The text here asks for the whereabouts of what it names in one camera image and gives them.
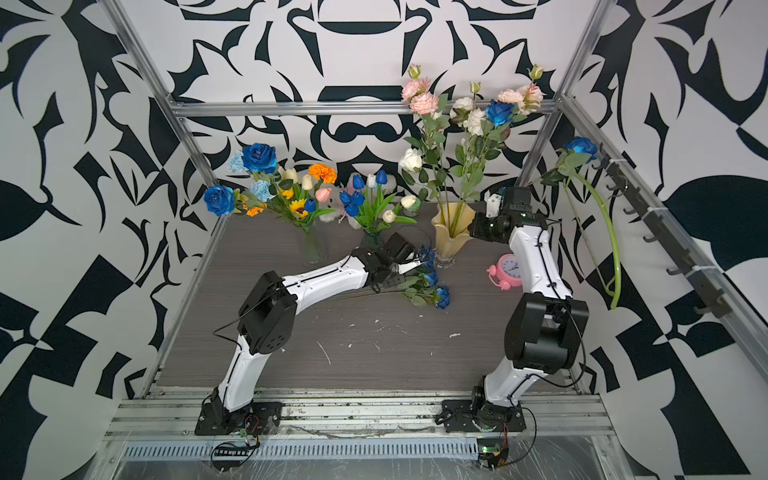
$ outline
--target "orange marigold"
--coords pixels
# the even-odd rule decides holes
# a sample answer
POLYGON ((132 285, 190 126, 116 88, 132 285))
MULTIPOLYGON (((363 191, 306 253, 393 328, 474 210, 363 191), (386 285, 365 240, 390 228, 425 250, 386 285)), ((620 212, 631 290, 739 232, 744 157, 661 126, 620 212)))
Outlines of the orange marigold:
POLYGON ((334 184, 336 182, 336 171, 323 164, 314 164, 310 167, 310 175, 315 177, 315 180, 322 178, 323 182, 327 184, 334 184))

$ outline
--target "gray wood surface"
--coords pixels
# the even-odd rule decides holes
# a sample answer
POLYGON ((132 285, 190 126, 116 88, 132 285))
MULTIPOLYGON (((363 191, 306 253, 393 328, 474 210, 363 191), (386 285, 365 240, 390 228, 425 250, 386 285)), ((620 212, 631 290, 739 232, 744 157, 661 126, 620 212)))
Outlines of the gray wood surface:
MULTIPOLYGON (((429 220, 436 211, 434 205, 422 208, 417 220, 423 231, 398 225, 383 236, 399 231, 421 246, 427 235, 434 238, 429 220)), ((326 238, 329 262, 349 254, 362 237, 346 220, 318 226, 326 238)), ((238 308, 262 273, 275 270, 283 276, 311 270, 301 263, 296 233, 295 227, 268 214, 231 219, 158 384, 213 387, 221 381, 235 347, 211 332, 237 318, 238 308)), ((296 317, 285 352, 272 355, 258 386, 470 389, 501 361, 504 330, 520 300, 520 289, 502 292, 485 271, 508 251, 506 245, 472 239, 454 266, 438 269, 440 283, 451 291, 446 310, 415 307, 399 293, 311 306, 296 317)), ((222 334, 235 338, 237 331, 232 326, 222 334)), ((550 378, 568 382, 560 375, 550 378)), ((558 390, 542 381, 532 389, 558 390)))

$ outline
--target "pink tulip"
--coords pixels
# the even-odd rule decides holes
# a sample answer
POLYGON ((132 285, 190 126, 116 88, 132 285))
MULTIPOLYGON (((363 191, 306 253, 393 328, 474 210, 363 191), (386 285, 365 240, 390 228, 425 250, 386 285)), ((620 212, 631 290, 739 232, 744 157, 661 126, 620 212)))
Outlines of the pink tulip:
POLYGON ((315 198, 319 202, 324 202, 324 201, 328 200, 330 197, 331 197, 331 189, 330 188, 321 188, 315 194, 315 198))

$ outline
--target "blue rose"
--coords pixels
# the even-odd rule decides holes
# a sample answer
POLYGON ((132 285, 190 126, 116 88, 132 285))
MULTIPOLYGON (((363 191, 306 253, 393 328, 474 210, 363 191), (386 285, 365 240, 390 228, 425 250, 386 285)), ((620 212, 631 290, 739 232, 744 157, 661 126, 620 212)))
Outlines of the blue rose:
POLYGON ((515 105, 506 104, 503 101, 491 100, 491 104, 485 108, 485 117, 493 122, 498 127, 503 125, 512 118, 515 113, 515 105))
POLYGON ((451 294, 448 292, 448 287, 439 286, 437 289, 437 300, 435 301, 435 306, 441 310, 445 310, 445 308, 450 304, 451 294))
POLYGON ((595 160, 594 156, 598 152, 598 146, 592 143, 592 140, 586 137, 576 137, 563 146, 566 150, 573 150, 577 154, 592 154, 589 161, 595 160))
POLYGON ((274 173, 277 169, 275 147, 253 144, 243 148, 243 165, 252 172, 274 173))
POLYGON ((208 211, 214 212, 219 217, 231 214, 235 209, 235 193, 229 187, 213 185, 205 190, 203 199, 208 206, 208 211))

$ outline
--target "long green stem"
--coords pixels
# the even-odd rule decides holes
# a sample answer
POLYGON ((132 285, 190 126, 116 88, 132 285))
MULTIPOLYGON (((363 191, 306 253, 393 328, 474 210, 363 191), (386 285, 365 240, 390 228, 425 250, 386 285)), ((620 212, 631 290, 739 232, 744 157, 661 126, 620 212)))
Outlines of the long green stem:
POLYGON ((600 212, 603 214, 603 219, 605 220, 605 225, 608 227, 608 234, 611 236, 611 248, 614 251, 614 278, 615 278, 615 286, 614 286, 614 299, 611 301, 611 310, 616 308, 616 305, 619 303, 619 296, 621 295, 621 260, 619 260, 619 243, 616 239, 616 232, 614 231, 614 224, 611 222, 611 215, 608 214, 608 209, 605 207, 605 202, 603 201, 602 197, 598 193, 597 190, 592 187, 592 184, 589 183, 584 177, 582 177, 579 174, 575 174, 573 177, 575 177, 577 180, 582 182, 584 186, 589 190, 589 193, 592 194, 592 197, 594 197, 594 200, 598 203, 598 206, 600 207, 600 212))

